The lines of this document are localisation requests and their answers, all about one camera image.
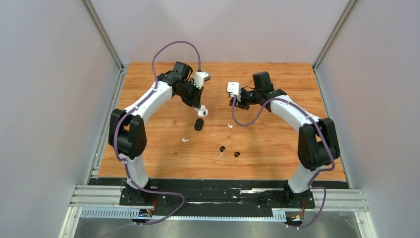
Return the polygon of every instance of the wooden tabletop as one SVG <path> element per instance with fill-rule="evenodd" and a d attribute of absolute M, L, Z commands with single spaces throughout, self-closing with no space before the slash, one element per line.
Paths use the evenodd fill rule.
<path fill-rule="evenodd" d="M 194 71 L 197 63 L 188 63 Z M 174 63 L 157 63 L 158 74 Z M 195 179 L 289 179 L 299 164 L 298 133 L 282 118 L 265 110 L 249 127 L 235 124 L 226 93 L 227 82 L 253 86 L 252 74 L 268 71 L 275 89 L 284 90 L 308 112 L 325 118 L 316 79 L 309 63 L 225 63 L 205 62 L 202 71 L 211 74 L 204 85 L 201 102 L 209 109 L 201 131 L 194 130 L 198 118 L 195 109 L 174 96 L 163 104 L 146 125 L 147 146 L 144 162 L 152 178 Z M 150 63 L 131 63 L 118 103 L 119 109 L 139 99 L 154 80 Z M 250 122 L 260 109 L 235 108 L 241 123 Z M 220 147 L 226 149 L 220 156 Z M 99 170 L 102 177 L 125 177 L 121 162 L 107 145 Z M 336 169 L 318 179 L 345 180 L 340 160 Z"/>

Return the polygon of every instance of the perforated metal strip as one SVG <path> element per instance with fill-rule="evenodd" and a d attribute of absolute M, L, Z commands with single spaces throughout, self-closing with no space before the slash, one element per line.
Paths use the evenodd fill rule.
<path fill-rule="evenodd" d="M 151 219 L 156 220 L 163 216 L 153 216 L 151 218 L 140 217 L 137 208 L 83 208 L 81 218 L 125 218 L 125 219 Z M 272 217 L 198 217 L 198 216 L 172 216 L 169 220 L 186 221 L 261 221 L 261 222 L 285 222 L 286 213 L 284 211 L 273 211 Z"/>

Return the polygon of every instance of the wood grain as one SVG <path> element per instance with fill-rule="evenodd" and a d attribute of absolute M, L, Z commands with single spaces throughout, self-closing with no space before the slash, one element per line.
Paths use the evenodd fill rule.
<path fill-rule="evenodd" d="M 196 63 L 189 63 L 194 70 Z M 157 63 L 157 73 L 171 70 L 173 63 Z M 199 179 L 289 179 L 299 164 L 298 134 L 282 118 L 264 111 L 249 127 L 234 123 L 226 93 L 227 82 L 253 86 L 252 74 L 268 71 L 275 89 L 281 88 L 300 106 L 321 118 L 326 117 L 317 83 L 309 63 L 213 63 L 202 70 L 211 74 L 205 83 L 202 104 L 209 109 L 201 131 L 194 130 L 197 112 L 174 96 L 152 115 L 146 125 L 146 171 L 152 178 Z M 124 109 L 152 85 L 150 63 L 131 63 L 118 108 Z M 260 106 L 248 111 L 235 109 L 235 116 L 250 122 Z M 220 156 L 220 146 L 226 150 Z M 318 179 L 344 180 L 340 161 L 336 169 Z M 99 171 L 102 177 L 124 177 L 124 168 L 107 145 Z"/>

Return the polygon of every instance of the wooden table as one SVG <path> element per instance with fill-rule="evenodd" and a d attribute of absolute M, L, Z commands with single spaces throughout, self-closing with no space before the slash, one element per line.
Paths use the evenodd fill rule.
<path fill-rule="evenodd" d="M 197 70 L 196 63 L 188 63 Z M 158 74 L 171 70 L 173 63 L 157 63 Z M 232 120 L 227 82 L 253 86 L 252 74 L 268 71 L 274 88 L 283 89 L 293 101 L 310 113 L 325 118 L 325 111 L 309 63 L 226 63 L 205 62 L 202 70 L 211 74 L 205 83 L 201 102 L 209 109 L 201 131 L 194 130 L 197 112 L 174 96 L 152 115 L 146 125 L 146 171 L 152 178 L 195 179 L 289 179 L 299 164 L 298 133 L 282 118 L 264 111 L 249 127 Z M 118 103 L 124 109 L 141 97 L 152 85 L 150 63 L 131 63 Z M 250 122 L 260 106 L 248 111 L 235 109 L 235 116 Z M 226 147 L 220 156 L 219 148 Z M 340 160 L 336 169 L 318 179 L 345 180 Z M 125 177 L 123 165 L 114 151 L 106 147 L 99 170 L 102 177 Z"/>

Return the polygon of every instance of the black oval object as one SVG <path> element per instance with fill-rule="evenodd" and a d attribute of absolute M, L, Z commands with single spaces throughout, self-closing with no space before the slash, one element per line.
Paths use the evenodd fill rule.
<path fill-rule="evenodd" d="M 194 129 L 195 130 L 201 130 L 201 129 L 203 129 L 203 125 L 204 125 L 204 120 L 201 119 L 201 118 L 198 118 L 196 120 L 196 124 L 194 125 Z"/>

